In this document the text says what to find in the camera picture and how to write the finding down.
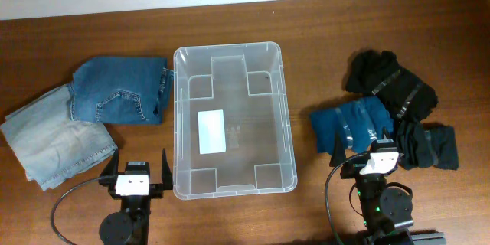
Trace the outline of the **dark blue jeans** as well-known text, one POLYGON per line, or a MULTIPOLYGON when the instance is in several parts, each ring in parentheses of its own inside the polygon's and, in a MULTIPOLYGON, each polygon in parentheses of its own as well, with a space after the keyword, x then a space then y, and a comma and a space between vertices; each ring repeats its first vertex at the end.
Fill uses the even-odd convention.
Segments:
POLYGON ((174 72, 164 57, 93 57, 68 84, 73 121, 158 125, 168 107, 174 72))

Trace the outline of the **dark green taped clothing bundle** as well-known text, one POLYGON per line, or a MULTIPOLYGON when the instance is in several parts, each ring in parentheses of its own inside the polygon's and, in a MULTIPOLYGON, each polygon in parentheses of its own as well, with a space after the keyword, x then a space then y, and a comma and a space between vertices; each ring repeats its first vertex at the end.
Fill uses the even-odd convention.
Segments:
POLYGON ((399 164, 406 170, 459 168, 456 134, 452 126, 435 124, 425 129, 419 122, 402 121, 397 127, 395 142, 403 154, 399 164))

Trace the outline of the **blue taped clothing bundle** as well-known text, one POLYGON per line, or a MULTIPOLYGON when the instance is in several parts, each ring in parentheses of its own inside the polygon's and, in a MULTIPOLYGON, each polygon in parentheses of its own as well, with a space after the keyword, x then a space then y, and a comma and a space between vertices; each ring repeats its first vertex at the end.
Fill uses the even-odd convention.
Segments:
POLYGON ((394 120, 384 104, 375 96, 362 97, 335 108, 321 109, 309 115, 319 153, 334 152, 335 137, 344 149, 361 153, 386 129, 394 132, 394 120))

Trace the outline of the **light grey jeans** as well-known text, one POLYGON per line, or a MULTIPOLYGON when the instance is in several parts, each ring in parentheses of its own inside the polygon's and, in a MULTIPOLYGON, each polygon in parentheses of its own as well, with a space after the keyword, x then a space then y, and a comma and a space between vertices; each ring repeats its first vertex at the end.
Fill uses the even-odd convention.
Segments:
POLYGON ((42 191, 91 169, 118 149, 102 123, 71 119, 70 98, 68 86, 57 87, 7 115, 1 124, 26 178, 42 191))

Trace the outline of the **black taped clothing bundle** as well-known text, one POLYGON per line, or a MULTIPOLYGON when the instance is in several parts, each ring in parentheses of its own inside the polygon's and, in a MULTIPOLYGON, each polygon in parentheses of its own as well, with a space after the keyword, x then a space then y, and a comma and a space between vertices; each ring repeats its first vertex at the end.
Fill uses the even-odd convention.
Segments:
POLYGON ((392 51, 367 50, 357 54, 345 89, 375 96, 393 118, 412 122, 426 119, 439 102, 436 91, 402 67, 392 51))

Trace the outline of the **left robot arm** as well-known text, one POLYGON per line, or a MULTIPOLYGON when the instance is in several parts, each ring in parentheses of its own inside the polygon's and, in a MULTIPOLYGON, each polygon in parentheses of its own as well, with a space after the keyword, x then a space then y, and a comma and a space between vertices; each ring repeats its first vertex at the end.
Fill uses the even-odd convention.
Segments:
POLYGON ((162 153, 162 181, 150 182, 148 162, 127 162, 125 170, 118 171, 119 153, 115 152, 100 174, 99 185, 108 188, 109 195, 120 200, 120 210, 104 218, 99 228, 104 244, 146 245, 149 236, 151 201, 162 199, 164 192, 173 188, 172 171, 166 152, 162 153))

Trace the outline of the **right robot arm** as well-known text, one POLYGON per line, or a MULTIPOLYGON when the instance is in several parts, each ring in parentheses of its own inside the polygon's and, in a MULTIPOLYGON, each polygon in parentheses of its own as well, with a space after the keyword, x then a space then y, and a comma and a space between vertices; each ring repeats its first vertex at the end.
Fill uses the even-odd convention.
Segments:
POLYGON ((336 172, 342 179, 353 179, 352 191, 358 193, 361 206, 360 215, 365 229, 341 238, 332 220, 328 198, 325 206, 328 222, 335 236, 335 244, 363 245, 437 245, 445 244, 443 232, 429 231, 412 233, 413 191, 399 182, 388 182, 386 177, 397 169, 401 154, 387 129, 383 129, 381 139, 371 143, 369 150, 353 155, 336 165, 325 182, 325 194, 336 172))

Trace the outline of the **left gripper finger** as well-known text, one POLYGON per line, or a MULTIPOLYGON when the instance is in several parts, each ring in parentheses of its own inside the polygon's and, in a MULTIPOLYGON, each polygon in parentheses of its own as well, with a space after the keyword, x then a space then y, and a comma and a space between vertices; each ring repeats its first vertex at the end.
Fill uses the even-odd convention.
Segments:
POLYGON ((102 170, 100 177, 114 176, 118 173, 119 168, 119 150, 116 149, 107 163, 106 167, 102 170))
POLYGON ((166 150, 162 150, 162 184, 164 185, 172 185, 173 184, 173 176, 172 170, 168 164, 168 159, 166 155, 166 150))

